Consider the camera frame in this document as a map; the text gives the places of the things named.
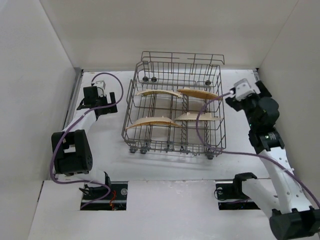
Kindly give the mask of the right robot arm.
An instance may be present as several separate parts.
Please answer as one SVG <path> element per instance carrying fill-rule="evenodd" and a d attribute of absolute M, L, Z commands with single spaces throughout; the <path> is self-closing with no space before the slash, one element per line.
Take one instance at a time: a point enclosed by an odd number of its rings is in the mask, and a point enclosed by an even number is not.
<path fill-rule="evenodd" d="M 244 111 L 249 124 L 249 141 L 266 168 L 276 195 L 272 195 L 251 173 L 235 175 L 235 191 L 248 196 L 264 212 L 278 240 L 311 237 L 320 232 L 320 210 L 306 197 L 309 190 L 294 175 L 285 144 L 275 128 L 279 105 L 261 81 L 256 92 L 247 79 L 233 85 L 225 102 L 237 112 Z"/>

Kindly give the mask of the green-rimmed bamboo woven plate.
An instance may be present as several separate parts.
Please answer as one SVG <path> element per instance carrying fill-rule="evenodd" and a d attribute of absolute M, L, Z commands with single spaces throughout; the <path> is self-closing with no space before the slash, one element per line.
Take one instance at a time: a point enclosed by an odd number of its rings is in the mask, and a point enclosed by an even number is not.
<path fill-rule="evenodd" d="M 183 113 L 182 115 L 176 117 L 174 119 L 175 122 L 177 121 L 220 121 L 222 120 L 222 118 L 220 117 L 216 117 L 213 116 L 211 113 L 207 112 L 207 113 L 201 113 L 200 115 L 198 115 L 198 113 L 191 113 L 191 112 L 187 112 L 187 113 Z"/>

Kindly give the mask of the orange square woven plate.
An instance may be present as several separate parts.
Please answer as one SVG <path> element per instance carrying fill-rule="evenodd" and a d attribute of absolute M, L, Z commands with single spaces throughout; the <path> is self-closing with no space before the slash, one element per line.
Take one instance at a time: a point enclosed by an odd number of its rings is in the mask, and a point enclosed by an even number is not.
<path fill-rule="evenodd" d="M 219 97 L 218 95 L 205 90 L 183 88 L 183 89 L 178 89 L 177 91 L 183 95 L 197 98 L 197 99 L 202 99 L 202 100 L 213 100 Z"/>

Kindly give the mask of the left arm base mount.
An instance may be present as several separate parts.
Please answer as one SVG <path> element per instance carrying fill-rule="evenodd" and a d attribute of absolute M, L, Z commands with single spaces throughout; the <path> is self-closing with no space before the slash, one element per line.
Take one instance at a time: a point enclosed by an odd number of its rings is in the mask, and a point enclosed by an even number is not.
<path fill-rule="evenodd" d="M 80 204 L 81 211 L 125 211 L 127 209 L 128 182 L 113 181 L 111 182 L 111 191 L 104 198 L 108 190 L 103 186 L 94 186 L 85 184 L 79 190 L 82 192 Z"/>

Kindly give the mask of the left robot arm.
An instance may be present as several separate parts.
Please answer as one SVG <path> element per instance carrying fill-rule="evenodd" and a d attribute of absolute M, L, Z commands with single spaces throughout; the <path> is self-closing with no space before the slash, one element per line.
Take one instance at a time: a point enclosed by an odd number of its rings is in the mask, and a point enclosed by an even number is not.
<path fill-rule="evenodd" d="M 115 93 L 109 93 L 111 102 L 108 102 L 105 88 L 95 85 L 84 87 L 83 95 L 73 120 L 51 136 L 52 168 L 58 175 L 77 175 L 88 183 L 103 183 L 110 188 L 108 174 L 98 170 L 93 160 L 87 134 L 100 116 L 118 112 Z"/>

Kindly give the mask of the yellow rectangular bamboo mat plate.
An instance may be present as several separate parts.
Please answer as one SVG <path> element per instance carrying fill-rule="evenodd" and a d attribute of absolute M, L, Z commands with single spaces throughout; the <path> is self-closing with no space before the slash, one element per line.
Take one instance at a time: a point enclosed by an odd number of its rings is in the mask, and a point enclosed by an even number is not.
<path fill-rule="evenodd" d="M 135 95 L 136 96 L 148 96 L 148 95 L 170 95 L 177 98 L 182 98 L 182 94 L 179 92 L 169 91 L 169 90 L 161 90 L 161 89 L 147 89 L 143 91 L 138 91 Z"/>

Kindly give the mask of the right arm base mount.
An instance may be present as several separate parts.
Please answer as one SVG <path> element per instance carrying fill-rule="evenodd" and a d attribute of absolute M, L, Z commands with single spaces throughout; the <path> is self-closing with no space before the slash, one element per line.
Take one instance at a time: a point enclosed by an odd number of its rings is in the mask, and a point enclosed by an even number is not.
<path fill-rule="evenodd" d="M 235 190 L 232 181 L 216 181 L 213 194 L 220 211 L 260 210 L 253 200 Z"/>

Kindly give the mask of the orange fish-shaped woven plate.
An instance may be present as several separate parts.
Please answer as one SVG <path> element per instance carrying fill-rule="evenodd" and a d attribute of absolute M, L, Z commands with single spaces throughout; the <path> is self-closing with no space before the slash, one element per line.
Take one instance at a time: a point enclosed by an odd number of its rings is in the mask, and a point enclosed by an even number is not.
<path fill-rule="evenodd" d="M 172 119 L 168 117 L 142 117 L 137 119 L 132 125 L 127 126 L 125 129 L 131 129 L 136 128 L 140 126 L 154 126 L 154 125 L 160 125 L 160 126 L 174 126 L 177 128 L 181 128 L 182 126 L 180 124 L 175 123 Z"/>

